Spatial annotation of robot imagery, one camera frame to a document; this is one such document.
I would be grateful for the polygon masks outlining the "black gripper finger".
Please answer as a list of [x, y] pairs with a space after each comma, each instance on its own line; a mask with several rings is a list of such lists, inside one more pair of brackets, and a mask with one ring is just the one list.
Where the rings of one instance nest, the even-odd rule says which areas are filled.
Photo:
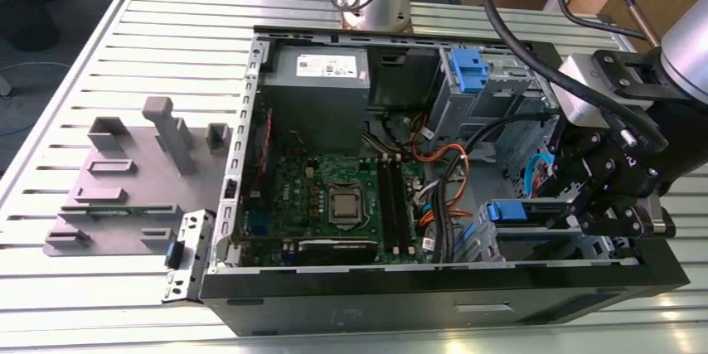
[[675, 236], [675, 224], [659, 205], [657, 194], [638, 198], [631, 205], [611, 206], [602, 213], [583, 213], [579, 226], [585, 235], [631, 239], [670, 239]]
[[598, 195], [601, 181], [587, 165], [587, 157], [599, 147], [601, 140], [598, 129], [555, 129], [550, 136], [547, 150], [554, 161], [550, 166], [553, 173], [543, 183], [543, 196], [558, 196], [573, 183], [581, 187], [570, 203], [545, 222], [549, 229], [567, 229], [569, 216], [574, 216], [579, 224], [590, 224], [603, 216], [603, 203]]

